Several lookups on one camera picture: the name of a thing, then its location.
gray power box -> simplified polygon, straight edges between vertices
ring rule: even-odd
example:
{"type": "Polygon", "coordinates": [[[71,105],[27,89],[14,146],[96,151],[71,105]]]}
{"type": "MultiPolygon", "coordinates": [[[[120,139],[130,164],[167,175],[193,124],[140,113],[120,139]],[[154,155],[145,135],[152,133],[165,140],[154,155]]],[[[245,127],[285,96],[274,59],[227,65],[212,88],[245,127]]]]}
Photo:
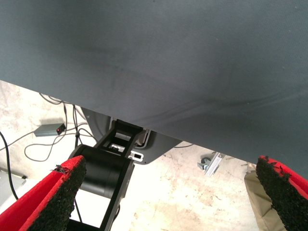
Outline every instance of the gray power box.
{"type": "Polygon", "coordinates": [[[65,125],[62,124],[44,124],[34,131],[36,137],[40,136],[58,136],[65,130],[65,125]]]}

concrete floor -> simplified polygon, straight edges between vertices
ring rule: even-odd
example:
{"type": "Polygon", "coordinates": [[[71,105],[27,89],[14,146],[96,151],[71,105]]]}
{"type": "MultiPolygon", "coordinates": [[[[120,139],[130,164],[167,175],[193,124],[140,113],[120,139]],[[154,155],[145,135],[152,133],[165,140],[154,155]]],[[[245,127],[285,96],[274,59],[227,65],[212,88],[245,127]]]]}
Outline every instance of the concrete floor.
{"type": "MultiPolygon", "coordinates": [[[[73,128],[70,105],[67,110],[68,128],[73,128]]],[[[42,123],[65,121],[62,105],[51,105],[38,93],[3,81],[0,81],[0,113],[0,129],[8,143],[42,123]]],[[[26,145],[50,143],[53,139],[29,135],[10,147],[12,170],[31,179],[29,188],[54,169],[56,164],[66,160],[74,149],[75,137],[68,135],[54,146],[48,161],[38,163],[25,158],[26,145]]],[[[94,144],[92,138],[82,137],[82,141],[88,145],[94,144]]],[[[48,151],[48,147],[35,146],[29,148],[27,153],[32,158],[43,159],[48,151]]],[[[112,231],[257,231],[244,185],[247,163],[226,156],[215,175],[206,178],[196,164],[200,156],[211,153],[209,149],[194,145],[172,149],[148,165],[136,165],[112,231]]],[[[6,168],[4,151],[0,151],[0,167],[6,168]]],[[[18,194],[26,191],[24,187],[18,190],[18,194]]],[[[92,225],[101,222],[109,202],[84,191],[78,192],[77,201],[83,219],[92,225]]],[[[13,202],[11,198],[0,208],[0,212],[13,202]]],[[[75,211],[72,218],[77,219],[75,211]]]]}

dark gray fabric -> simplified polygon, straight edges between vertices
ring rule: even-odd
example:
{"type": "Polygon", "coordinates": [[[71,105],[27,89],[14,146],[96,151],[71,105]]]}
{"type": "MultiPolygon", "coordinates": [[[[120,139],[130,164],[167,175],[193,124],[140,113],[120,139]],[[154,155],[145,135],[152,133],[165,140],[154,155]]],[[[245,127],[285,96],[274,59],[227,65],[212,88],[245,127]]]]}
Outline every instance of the dark gray fabric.
{"type": "Polygon", "coordinates": [[[0,1],[0,78],[308,176],[305,0],[0,1]]]}

electrical cable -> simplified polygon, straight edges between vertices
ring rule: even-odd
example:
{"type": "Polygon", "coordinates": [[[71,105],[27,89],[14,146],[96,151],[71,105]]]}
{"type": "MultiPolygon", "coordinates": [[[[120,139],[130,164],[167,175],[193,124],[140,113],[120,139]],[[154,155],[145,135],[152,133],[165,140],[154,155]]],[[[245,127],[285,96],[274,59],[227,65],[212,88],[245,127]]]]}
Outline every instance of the electrical cable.
{"type": "MultiPolygon", "coordinates": [[[[78,131],[78,122],[77,122],[77,114],[76,114],[76,106],[73,104],[73,121],[74,121],[74,125],[75,125],[75,130],[76,130],[76,134],[75,134],[75,148],[78,146],[78,140],[80,140],[81,144],[81,138],[80,138],[80,133],[78,131]]],[[[79,217],[79,221],[82,223],[82,219],[81,219],[81,214],[77,205],[77,201],[76,198],[74,199],[75,205],[76,205],[76,211],[79,217]]]]}
{"type": "Polygon", "coordinates": [[[78,132],[80,132],[81,130],[85,131],[86,133],[89,134],[89,136],[91,136],[93,139],[95,139],[96,142],[98,142],[98,140],[91,134],[89,133],[87,130],[85,130],[84,128],[79,128],[78,132]]]}
{"type": "Polygon", "coordinates": [[[17,196],[17,194],[15,192],[15,189],[14,189],[14,186],[13,186],[13,181],[12,181],[9,147],[8,147],[8,144],[7,144],[7,142],[6,142],[5,138],[4,138],[4,135],[2,134],[1,131],[0,131],[0,136],[3,139],[4,146],[5,146],[5,151],[6,151],[6,163],[7,163],[7,166],[8,166],[8,175],[9,175],[10,187],[11,187],[11,190],[12,190],[12,193],[13,193],[15,199],[18,200],[18,196],[17,196]]]}
{"type": "MultiPolygon", "coordinates": [[[[67,133],[67,134],[59,135],[59,136],[57,136],[57,137],[55,138],[55,140],[56,140],[57,138],[61,137],[61,136],[63,137],[64,135],[66,135],[66,136],[75,135],[75,133],[67,133]]],[[[51,150],[52,150],[52,147],[60,141],[60,140],[58,140],[57,142],[55,142],[55,140],[53,141],[53,143],[50,143],[50,144],[44,144],[44,143],[34,143],[34,144],[30,144],[30,145],[28,145],[28,146],[25,148],[25,150],[26,150],[28,147],[33,146],[33,145],[51,146],[51,150]]],[[[51,154],[51,152],[49,152],[48,156],[47,156],[44,160],[36,160],[36,159],[32,159],[31,157],[29,157],[29,156],[26,154],[25,150],[24,150],[25,156],[26,156],[28,159],[30,159],[30,160],[32,160],[32,161],[36,161],[36,162],[45,162],[45,161],[49,158],[49,156],[50,156],[50,154],[51,154]]]]}
{"type": "Polygon", "coordinates": [[[80,215],[80,211],[79,211],[76,199],[74,199],[74,203],[75,203],[75,206],[76,206],[76,211],[77,211],[77,214],[78,214],[78,217],[79,217],[79,221],[82,223],[82,219],[81,219],[81,215],[80,215]]]}
{"type": "Polygon", "coordinates": [[[33,132],[34,132],[34,131],[28,132],[27,134],[25,134],[25,135],[19,137],[18,139],[16,139],[16,140],[13,141],[12,143],[10,143],[10,144],[8,145],[8,147],[10,147],[12,144],[16,143],[17,141],[21,140],[23,137],[26,137],[26,136],[32,134],[33,132]]]}
{"type": "MultiPolygon", "coordinates": [[[[86,123],[86,122],[80,123],[80,124],[78,124],[78,127],[80,127],[80,126],[82,126],[82,125],[87,125],[87,123],[86,123]]],[[[75,130],[75,127],[74,127],[74,128],[70,128],[70,129],[67,129],[66,131],[71,131],[71,130],[75,130]]],[[[26,137],[26,136],[32,134],[33,132],[34,132],[34,131],[28,132],[27,134],[25,134],[25,135],[19,137],[18,139],[16,139],[16,140],[13,141],[12,143],[8,144],[8,147],[10,147],[11,145],[13,145],[13,144],[16,143],[17,141],[21,140],[22,138],[24,138],[24,137],[26,137]]]]}
{"type": "Polygon", "coordinates": [[[59,104],[62,103],[62,101],[56,101],[56,103],[55,103],[55,102],[52,102],[52,101],[50,101],[49,99],[45,98],[45,96],[43,96],[42,93],[39,93],[39,95],[40,95],[44,100],[46,100],[47,102],[49,102],[49,103],[51,103],[51,104],[59,105],[59,104]]]}
{"type": "MultiPolygon", "coordinates": [[[[42,93],[39,93],[39,95],[40,95],[44,100],[46,100],[47,102],[49,102],[49,103],[51,103],[51,104],[54,104],[54,105],[59,105],[60,103],[71,104],[71,103],[69,103],[69,102],[65,102],[65,101],[63,101],[63,100],[58,100],[58,99],[56,99],[56,98],[54,98],[54,97],[48,96],[49,99],[55,101],[55,102],[52,102],[52,101],[46,99],[45,96],[44,96],[42,93]]],[[[78,113],[84,120],[87,120],[87,119],[84,117],[84,115],[78,110],[78,108],[76,108],[76,111],[77,111],[77,113],[78,113]]]]}
{"type": "MultiPolygon", "coordinates": [[[[62,103],[63,103],[63,110],[64,110],[64,114],[65,114],[65,127],[67,127],[67,111],[66,111],[66,105],[65,105],[64,102],[62,102],[62,103]]],[[[24,154],[25,154],[25,156],[26,156],[28,159],[33,160],[33,161],[36,161],[36,162],[45,162],[46,160],[48,160],[48,158],[49,158],[49,156],[50,156],[50,154],[51,154],[51,151],[52,151],[53,146],[54,146],[55,144],[59,143],[59,142],[64,138],[64,136],[66,135],[66,132],[67,132],[67,130],[65,129],[64,135],[60,135],[60,136],[57,136],[56,138],[54,138],[52,144],[33,143],[33,144],[30,144],[30,145],[26,146],[25,149],[24,149],[24,154]],[[40,146],[51,146],[51,148],[50,148],[50,150],[49,150],[49,153],[48,153],[47,157],[46,157],[44,160],[35,160],[35,159],[30,158],[30,157],[26,154],[26,149],[27,149],[28,147],[35,146],[35,145],[40,145],[40,146]]]]}
{"type": "Polygon", "coordinates": [[[174,147],[174,148],[188,148],[188,147],[191,147],[191,146],[193,146],[193,143],[190,144],[190,145],[187,145],[187,146],[180,146],[180,147],[174,147]]]}
{"type": "Polygon", "coordinates": [[[117,210],[116,210],[116,214],[115,214],[115,217],[114,219],[112,220],[112,224],[114,223],[115,219],[117,218],[117,216],[119,215],[120,213],[120,209],[121,209],[121,205],[118,206],[117,210]]]}

red foam padding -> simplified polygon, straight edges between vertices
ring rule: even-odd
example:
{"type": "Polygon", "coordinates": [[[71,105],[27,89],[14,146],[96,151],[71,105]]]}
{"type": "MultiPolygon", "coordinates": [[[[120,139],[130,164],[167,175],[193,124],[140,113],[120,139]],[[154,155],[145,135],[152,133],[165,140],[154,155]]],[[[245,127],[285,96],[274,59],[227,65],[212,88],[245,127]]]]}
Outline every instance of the red foam padding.
{"type": "MultiPolygon", "coordinates": [[[[61,166],[73,170],[82,158],[83,156],[74,157],[61,166]]],[[[52,171],[0,215],[0,229],[26,231],[69,177],[70,171],[66,173],[52,171]]]]}
{"type": "Polygon", "coordinates": [[[288,166],[284,165],[283,163],[267,158],[265,156],[260,156],[260,158],[267,160],[269,164],[273,164],[274,170],[282,177],[285,174],[290,174],[289,182],[290,184],[296,188],[296,190],[308,200],[308,180],[303,178],[301,175],[294,172],[292,169],[290,169],[288,166]]]}

